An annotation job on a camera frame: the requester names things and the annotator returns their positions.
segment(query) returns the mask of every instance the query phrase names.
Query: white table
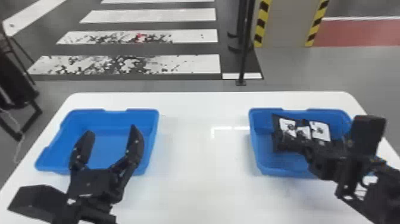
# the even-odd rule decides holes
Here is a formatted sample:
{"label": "white table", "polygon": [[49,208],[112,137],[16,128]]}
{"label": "white table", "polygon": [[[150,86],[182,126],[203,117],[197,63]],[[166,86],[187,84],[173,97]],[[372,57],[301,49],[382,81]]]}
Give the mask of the white table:
{"label": "white table", "polygon": [[[155,108],[158,135],[149,167],[131,178],[112,214],[131,223],[368,223],[334,196],[335,184],[263,176],[249,137],[252,107],[340,108],[365,111],[344,92],[82,93],[70,96],[0,191],[0,222],[42,223],[7,211],[20,186],[49,184],[65,191],[68,176],[38,172],[34,162],[68,112],[81,108]],[[382,140],[379,155],[400,167]]]}

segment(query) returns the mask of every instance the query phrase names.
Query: white painted stripe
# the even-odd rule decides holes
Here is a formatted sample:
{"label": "white painted stripe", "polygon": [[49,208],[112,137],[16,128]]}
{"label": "white painted stripe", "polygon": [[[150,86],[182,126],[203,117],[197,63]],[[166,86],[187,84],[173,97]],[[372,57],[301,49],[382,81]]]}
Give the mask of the white painted stripe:
{"label": "white painted stripe", "polygon": [[57,44],[216,43],[217,30],[70,31]]}
{"label": "white painted stripe", "polygon": [[38,0],[19,13],[4,20],[3,26],[5,33],[7,36],[14,36],[65,1],[66,0]]}
{"label": "white painted stripe", "polygon": [[[222,73],[222,79],[238,79],[238,73]],[[249,72],[245,73],[245,79],[262,79],[261,73],[258,72]]]}
{"label": "white painted stripe", "polygon": [[220,75],[220,56],[157,55],[124,56],[41,56],[31,68],[31,74],[217,74]]}
{"label": "white painted stripe", "polygon": [[324,17],[323,21],[341,21],[341,20],[400,20],[400,16],[362,16],[362,17]]}
{"label": "white painted stripe", "polygon": [[171,3],[171,2],[214,2],[214,0],[103,0],[102,4],[137,4],[137,3]]}
{"label": "white painted stripe", "polygon": [[176,10],[93,10],[80,23],[146,23],[174,21],[214,21],[214,8]]}

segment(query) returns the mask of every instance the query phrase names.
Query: yellow and black striped post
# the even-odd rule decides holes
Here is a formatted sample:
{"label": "yellow and black striped post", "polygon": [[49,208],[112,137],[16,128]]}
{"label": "yellow and black striped post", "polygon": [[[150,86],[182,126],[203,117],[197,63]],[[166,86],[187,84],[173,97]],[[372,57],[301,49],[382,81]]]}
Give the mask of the yellow and black striped post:
{"label": "yellow and black striped post", "polygon": [[272,0],[261,0],[260,9],[258,10],[258,20],[255,26],[254,47],[260,48],[263,46],[265,36],[265,26],[268,21],[268,13],[271,8]]}
{"label": "yellow and black striped post", "polygon": [[318,4],[317,12],[314,16],[314,20],[312,21],[312,26],[310,31],[308,32],[307,40],[305,41],[304,46],[313,46],[315,37],[317,36],[318,29],[321,26],[322,19],[325,16],[326,9],[328,8],[329,0],[320,0]]}

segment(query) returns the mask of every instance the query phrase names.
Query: red floor marking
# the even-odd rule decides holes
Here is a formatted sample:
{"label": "red floor marking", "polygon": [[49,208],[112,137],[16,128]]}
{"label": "red floor marking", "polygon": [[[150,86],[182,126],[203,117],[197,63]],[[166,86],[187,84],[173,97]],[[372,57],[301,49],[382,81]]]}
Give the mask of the red floor marking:
{"label": "red floor marking", "polygon": [[400,20],[323,21],[314,46],[400,45]]}

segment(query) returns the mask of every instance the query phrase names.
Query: blue plastic bin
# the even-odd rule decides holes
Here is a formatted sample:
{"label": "blue plastic bin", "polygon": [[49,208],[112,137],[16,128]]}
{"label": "blue plastic bin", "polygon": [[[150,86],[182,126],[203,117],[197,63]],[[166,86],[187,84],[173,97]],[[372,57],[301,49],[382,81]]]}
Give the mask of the blue plastic bin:
{"label": "blue plastic bin", "polygon": [[314,178],[308,171],[304,156],[297,153],[274,153],[271,134],[274,132],[272,114],[292,119],[327,123],[331,139],[341,139],[351,128],[351,118],[342,110],[283,110],[282,108],[253,108],[249,112],[250,135],[257,166],[263,175]]}
{"label": "blue plastic bin", "polygon": [[76,141],[87,131],[96,134],[88,166],[107,168],[122,158],[131,125],[142,132],[145,140],[143,158],[133,175],[142,175],[149,164],[158,126],[157,110],[74,110],[61,123],[60,130],[36,160],[35,168],[62,175],[69,174],[68,162]]}

